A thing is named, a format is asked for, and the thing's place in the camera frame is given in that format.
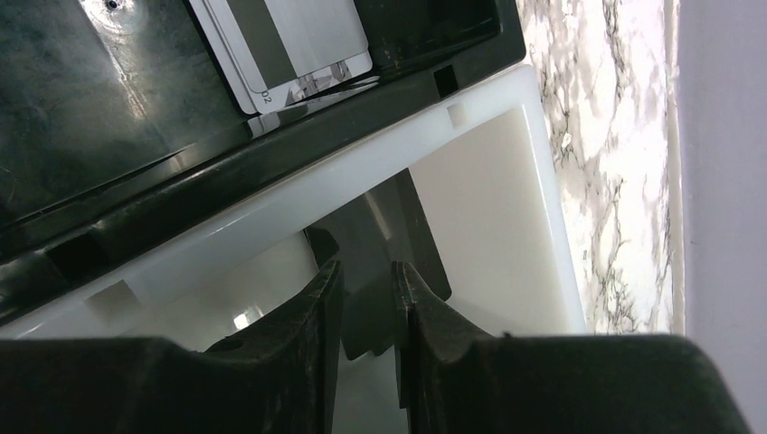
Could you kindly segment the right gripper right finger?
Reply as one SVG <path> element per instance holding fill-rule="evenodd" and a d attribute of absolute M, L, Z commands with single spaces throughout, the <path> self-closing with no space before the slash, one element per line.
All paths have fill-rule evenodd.
<path fill-rule="evenodd" d="M 493 336 L 392 265 L 412 433 L 745 433 L 719 372 L 676 335 Z"/>

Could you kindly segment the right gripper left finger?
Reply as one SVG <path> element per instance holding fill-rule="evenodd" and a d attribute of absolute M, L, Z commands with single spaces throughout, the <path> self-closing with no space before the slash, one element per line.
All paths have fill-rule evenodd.
<path fill-rule="evenodd" d="M 204 352 L 161 337 L 4 340 L 4 433 L 328 433 L 344 273 Z"/>

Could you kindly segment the black magnetic stripe card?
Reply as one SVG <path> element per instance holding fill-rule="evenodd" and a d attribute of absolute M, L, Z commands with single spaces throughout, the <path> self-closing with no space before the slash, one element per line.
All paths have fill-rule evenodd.
<path fill-rule="evenodd" d="M 350 361 L 393 344 L 392 265 L 411 263 L 441 299 L 452 291 L 409 170 L 304 230 L 318 266 L 338 260 L 344 290 L 341 343 Z"/>

